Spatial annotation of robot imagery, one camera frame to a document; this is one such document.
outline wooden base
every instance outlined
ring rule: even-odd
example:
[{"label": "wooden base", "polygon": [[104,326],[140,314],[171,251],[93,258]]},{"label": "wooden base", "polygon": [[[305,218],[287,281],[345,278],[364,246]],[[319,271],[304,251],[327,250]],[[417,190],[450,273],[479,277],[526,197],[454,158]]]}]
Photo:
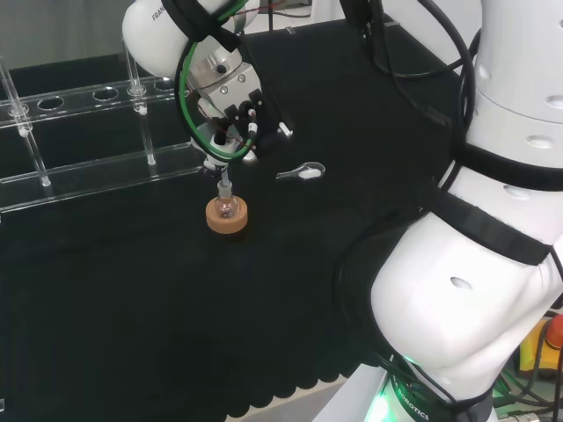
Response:
[{"label": "wooden base", "polygon": [[231,218],[221,218],[217,215],[215,207],[213,207],[216,200],[215,198],[205,207],[205,215],[208,219],[208,226],[210,229],[215,231],[215,233],[219,233],[220,235],[232,235],[234,233],[238,233],[246,227],[246,224],[248,223],[248,206],[246,205],[246,202],[238,196],[235,198],[238,200],[240,210],[237,215]]}]

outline rack hole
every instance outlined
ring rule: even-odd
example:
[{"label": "rack hole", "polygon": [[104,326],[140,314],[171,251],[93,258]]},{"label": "rack hole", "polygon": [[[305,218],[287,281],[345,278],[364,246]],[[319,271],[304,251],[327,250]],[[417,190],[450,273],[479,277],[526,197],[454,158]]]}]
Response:
[{"label": "rack hole", "polygon": [[96,91],[92,95],[94,99],[98,101],[109,101],[110,99],[114,99],[117,97],[119,92],[112,88],[111,86],[107,86],[104,90]]},{"label": "rack hole", "polygon": [[174,81],[165,77],[155,82],[155,89],[163,92],[172,91],[174,89]]},{"label": "rack hole", "polygon": [[37,106],[45,112],[53,112],[64,104],[64,99],[61,97],[52,97],[42,99]]},{"label": "rack hole", "polygon": [[473,286],[464,279],[460,279],[459,277],[452,277],[450,278],[451,284],[453,284],[457,288],[462,288],[464,290],[473,290]]}]

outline round hole on robot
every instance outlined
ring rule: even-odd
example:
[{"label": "round hole on robot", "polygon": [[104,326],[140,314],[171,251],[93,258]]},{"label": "round hole on robot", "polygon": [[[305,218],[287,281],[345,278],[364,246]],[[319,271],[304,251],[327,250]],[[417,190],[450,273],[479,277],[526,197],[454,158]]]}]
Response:
[{"label": "round hole on robot", "polygon": [[155,89],[162,92],[172,91],[174,89],[174,81],[164,77],[161,81],[155,82]]},{"label": "round hole on robot", "polygon": [[64,99],[61,97],[51,97],[42,99],[37,106],[44,112],[53,112],[64,104]]},{"label": "round hole on robot", "polygon": [[457,288],[462,288],[464,290],[473,290],[473,286],[465,281],[464,279],[460,279],[459,277],[451,277],[450,278],[451,284],[453,284]]},{"label": "round hole on robot", "polygon": [[549,136],[532,135],[526,138],[526,141],[534,147],[539,149],[549,149],[553,146],[553,139]]},{"label": "round hole on robot", "polygon": [[505,185],[503,188],[506,193],[517,200],[528,200],[531,197],[530,191],[521,187]]},{"label": "round hole on robot", "polygon": [[119,92],[115,88],[112,88],[111,86],[107,86],[105,89],[100,90],[100,91],[95,91],[92,94],[94,99],[97,99],[98,101],[102,101],[102,102],[114,99],[118,95],[119,95]]}]

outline black fabric surface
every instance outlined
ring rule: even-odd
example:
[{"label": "black fabric surface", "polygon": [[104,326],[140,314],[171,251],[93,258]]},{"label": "black fabric surface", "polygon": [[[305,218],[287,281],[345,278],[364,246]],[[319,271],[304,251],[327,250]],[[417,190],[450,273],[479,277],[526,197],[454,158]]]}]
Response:
[{"label": "black fabric surface", "polygon": [[[440,65],[399,27],[390,32],[397,71]],[[296,132],[287,148],[232,169],[249,206],[244,238],[209,231],[204,208],[216,182],[200,175],[2,216],[6,417],[215,422],[360,363],[334,306],[334,265],[392,210],[415,213],[416,184],[444,173],[450,135],[374,73],[342,22],[248,38]],[[121,65],[59,63],[14,79],[29,95],[123,78]],[[443,113],[454,110],[456,88],[453,76],[407,86]],[[151,112],[164,139],[186,137],[173,104]],[[127,116],[37,124],[45,161],[139,149]],[[30,170],[15,136],[0,145],[3,175]],[[325,177],[274,181],[305,161],[324,164]],[[399,236],[370,243],[348,282],[369,285]]]}]

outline black mat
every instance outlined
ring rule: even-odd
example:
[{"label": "black mat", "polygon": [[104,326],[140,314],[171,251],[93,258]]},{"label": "black mat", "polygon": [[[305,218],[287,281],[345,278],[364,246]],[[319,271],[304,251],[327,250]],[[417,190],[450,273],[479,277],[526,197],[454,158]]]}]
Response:
[{"label": "black mat", "polygon": [[[397,70],[439,64],[399,27],[391,41]],[[449,134],[373,72],[343,23],[254,35],[251,43],[296,134],[258,165],[233,168],[251,216],[242,241],[209,232],[204,208],[216,189],[199,176],[3,215],[7,417],[215,422],[317,379],[350,375],[359,364],[333,306],[334,264],[373,222],[392,210],[414,211],[416,183],[447,167]],[[120,65],[98,58],[14,78],[26,95],[109,82]],[[448,113],[456,87],[446,76],[407,88]],[[172,104],[152,115],[159,116],[154,130],[176,141],[185,136]],[[79,140],[57,126],[64,123],[36,125],[46,161],[138,149],[135,124],[119,116],[74,120]],[[4,175],[27,165],[25,153],[8,156],[18,148],[3,140]],[[323,163],[325,178],[274,182],[277,172],[305,161]],[[374,246],[373,262],[394,241]]]}]

